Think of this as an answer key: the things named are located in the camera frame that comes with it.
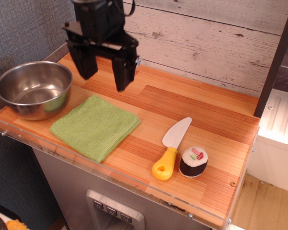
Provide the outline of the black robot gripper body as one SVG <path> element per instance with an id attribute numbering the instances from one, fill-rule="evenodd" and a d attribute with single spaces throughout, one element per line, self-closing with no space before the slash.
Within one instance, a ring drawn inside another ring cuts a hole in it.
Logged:
<path id="1" fill-rule="evenodd" d="M 136 1 L 129 13 L 124 12 L 121 0 L 73 0 L 76 22 L 62 27 L 68 40 L 89 45 L 90 51 L 111 59 L 119 57 L 140 64 L 136 54 L 138 42 L 124 31 L 125 18 L 133 15 Z"/>

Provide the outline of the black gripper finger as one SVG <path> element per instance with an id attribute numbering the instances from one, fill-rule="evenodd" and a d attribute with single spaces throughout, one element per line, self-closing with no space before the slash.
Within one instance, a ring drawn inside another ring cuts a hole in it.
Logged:
<path id="1" fill-rule="evenodd" d="M 134 81 L 136 64 L 120 57 L 112 60 L 112 69 L 115 77 L 117 91 L 124 91 Z"/>
<path id="2" fill-rule="evenodd" d="M 96 57 L 90 51 L 89 45 L 79 44 L 68 40 L 67 46 L 79 74 L 85 80 L 91 78 L 98 71 L 98 68 L 96 63 Z"/>

